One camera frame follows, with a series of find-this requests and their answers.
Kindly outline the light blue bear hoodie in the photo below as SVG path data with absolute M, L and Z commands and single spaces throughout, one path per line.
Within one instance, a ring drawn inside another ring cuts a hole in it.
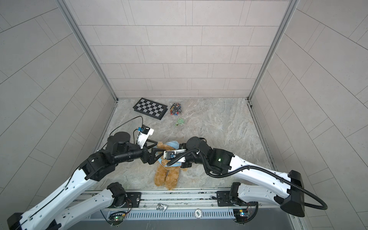
M 177 141 L 170 141 L 170 142 L 167 142 L 167 143 L 162 143 L 162 142 L 158 142 L 156 148 L 159 148 L 159 149 L 164 149 L 165 151 L 166 150 L 179 150 L 179 149 L 183 149 L 182 147 L 179 147 L 179 143 Z M 185 160 L 181 159 L 181 160 L 178 160 L 176 163 L 170 165 L 170 166 L 167 166 L 167 163 L 171 161 L 171 160 L 166 160 L 163 158 L 163 156 L 159 159 L 159 163 L 163 166 L 163 167 L 180 167 L 181 166 L 181 163 L 184 163 Z

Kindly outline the brown teddy bear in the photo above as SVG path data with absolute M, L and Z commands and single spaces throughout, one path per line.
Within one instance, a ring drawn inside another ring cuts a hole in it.
M 156 186 L 165 186 L 168 190 L 176 188 L 181 167 L 163 167 L 158 160 L 158 167 L 154 176 Z

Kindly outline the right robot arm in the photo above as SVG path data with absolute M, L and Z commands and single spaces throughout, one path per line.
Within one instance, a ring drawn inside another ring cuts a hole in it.
M 184 167 L 193 163 L 202 164 L 205 173 L 212 178 L 235 176 L 268 190 L 264 197 L 254 195 L 244 185 L 236 183 L 231 188 L 230 199 L 236 205 L 250 202 L 270 202 L 297 217 L 305 216 L 304 193 L 296 186 L 304 187 L 299 172 L 288 173 L 268 170 L 252 164 L 232 152 L 210 147 L 203 138 L 192 137 L 179 145 L 189 153 L 185 156 Z

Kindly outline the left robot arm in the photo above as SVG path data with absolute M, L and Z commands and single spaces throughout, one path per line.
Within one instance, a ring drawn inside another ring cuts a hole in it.
M 143 145 L 130 143 L 130 134 L 118 132 L 108 137 L 105 148 L 91 154 L 74 171 L 73 175 L 52 194 L 24 213 L 14 213 L 8 219 L 11 230 L 62 229 L 57 216 L 80 194 L 113 172 L 120 163 L 141 159 L 150 165 L 158 161 L 164 153 L 158 143 L 143 139 Z

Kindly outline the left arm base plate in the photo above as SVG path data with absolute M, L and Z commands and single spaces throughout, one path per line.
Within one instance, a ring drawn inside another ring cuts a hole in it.
M 138 208 L 140 205 L 141 192 L 127 192 L 125 196 L 120 195 L 113 199 L 113 203 L 107 209 L 130 209 Z

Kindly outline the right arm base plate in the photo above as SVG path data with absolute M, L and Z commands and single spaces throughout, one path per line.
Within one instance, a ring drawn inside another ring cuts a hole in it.
M 230 196 L 230 191 L 217 191 L 215 196 L 212 196 L 219 207 L 256 207 L 257 202 L 244 202 L 237 197 Z

